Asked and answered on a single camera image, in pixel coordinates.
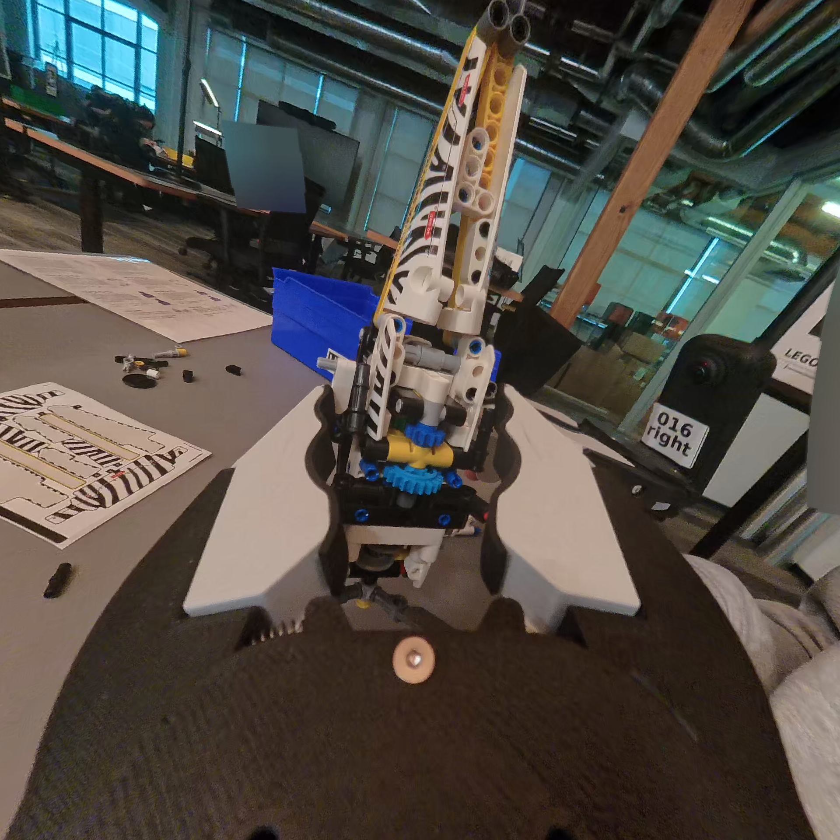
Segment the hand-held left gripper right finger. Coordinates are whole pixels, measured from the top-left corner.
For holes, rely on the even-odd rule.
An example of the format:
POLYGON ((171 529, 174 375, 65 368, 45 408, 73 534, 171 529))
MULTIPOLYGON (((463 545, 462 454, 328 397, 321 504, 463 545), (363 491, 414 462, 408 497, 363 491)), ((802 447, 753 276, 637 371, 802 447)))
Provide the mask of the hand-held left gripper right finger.
POLYGON ((641 600, 584 447, 512 386, 497 397, 494 468, 480 552, 488 592, 536 634, 571 607, 635 616, 641 600))

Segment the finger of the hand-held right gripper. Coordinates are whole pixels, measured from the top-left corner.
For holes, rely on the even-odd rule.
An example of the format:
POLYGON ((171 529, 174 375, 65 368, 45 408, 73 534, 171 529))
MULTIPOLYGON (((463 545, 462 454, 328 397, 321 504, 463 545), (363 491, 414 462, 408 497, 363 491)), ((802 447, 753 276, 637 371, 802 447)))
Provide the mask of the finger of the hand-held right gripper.
POLYGON ((575 421, 560 410, 533 402, 532 406, 547 420, 556 426, 560 433, 581 449, 597 453, 625 466, 635 466, 627 448, 619 444, 613 437, 592 421, 584 419, 575 421))

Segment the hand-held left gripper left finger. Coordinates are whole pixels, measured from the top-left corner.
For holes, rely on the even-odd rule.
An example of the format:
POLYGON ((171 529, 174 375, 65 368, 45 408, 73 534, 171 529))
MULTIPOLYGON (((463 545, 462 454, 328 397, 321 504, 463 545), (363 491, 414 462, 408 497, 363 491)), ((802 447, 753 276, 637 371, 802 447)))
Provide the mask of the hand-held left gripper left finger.
POLYGON ((256 606, 299 625, 329 594, 319 551, 336 524, 334 401, 313 389, 235 463, 183 609, 191 617, 256 606))

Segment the lego airplane body with propeller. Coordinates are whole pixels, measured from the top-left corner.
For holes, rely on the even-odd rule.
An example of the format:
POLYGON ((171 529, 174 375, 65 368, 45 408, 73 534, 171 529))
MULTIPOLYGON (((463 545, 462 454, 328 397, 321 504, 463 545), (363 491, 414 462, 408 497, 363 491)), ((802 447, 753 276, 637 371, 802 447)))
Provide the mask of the lego airplane body with propeller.
POLYGON ((336 412, 332 487, 349 551, 342 603, 377 606, 407 627, 410 605, 380 579, 421 587, 444 537, 487 520, 465 475, 487 458, 496 357, 479 335, 446 352, 385 313, 360 331, 355 361, 332 350, 318 359, 336 412))

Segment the person's right forearm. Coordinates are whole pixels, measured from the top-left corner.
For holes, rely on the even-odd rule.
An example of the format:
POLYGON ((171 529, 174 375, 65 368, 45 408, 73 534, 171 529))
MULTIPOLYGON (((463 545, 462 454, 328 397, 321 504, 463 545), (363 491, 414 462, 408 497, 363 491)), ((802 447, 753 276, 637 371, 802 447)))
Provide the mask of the person's right forearm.
POLYGON ((770 701, 816 838, 839 838, 839 569, 796 607, 752 596, 719 564, 686 554, 728 618, 770 701))

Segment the zebra sticker sheet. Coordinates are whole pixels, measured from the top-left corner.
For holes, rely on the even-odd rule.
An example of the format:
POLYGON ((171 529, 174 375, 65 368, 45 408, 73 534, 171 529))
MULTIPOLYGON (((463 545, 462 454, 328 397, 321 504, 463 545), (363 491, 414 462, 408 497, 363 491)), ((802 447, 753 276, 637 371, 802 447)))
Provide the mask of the zebra sticker sheet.
POLYGON ((1 520, 66 549, 211 457, 55 382, 1 394, 1 520))

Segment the blue plastic bin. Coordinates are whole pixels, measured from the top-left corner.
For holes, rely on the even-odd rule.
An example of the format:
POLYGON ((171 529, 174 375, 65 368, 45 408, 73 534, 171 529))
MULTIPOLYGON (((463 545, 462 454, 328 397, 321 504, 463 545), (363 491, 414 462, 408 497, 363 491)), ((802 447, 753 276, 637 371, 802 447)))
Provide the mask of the blue plastic bin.
POLYGON ((370 287, 347 280, 274 268, 273 344, 317 369, 317 358, 355 360, 360 333, 378 298, 370 287))

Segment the printed paper sheet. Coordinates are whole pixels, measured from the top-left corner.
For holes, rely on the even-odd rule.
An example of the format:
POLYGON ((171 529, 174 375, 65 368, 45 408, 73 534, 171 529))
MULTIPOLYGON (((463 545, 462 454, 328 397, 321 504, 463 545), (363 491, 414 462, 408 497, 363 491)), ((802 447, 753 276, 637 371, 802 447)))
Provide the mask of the printed paper sheet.
POLYGON ((146 259, 3 249, 7 266, 175 343, 272 325, 272 317, 146 259))

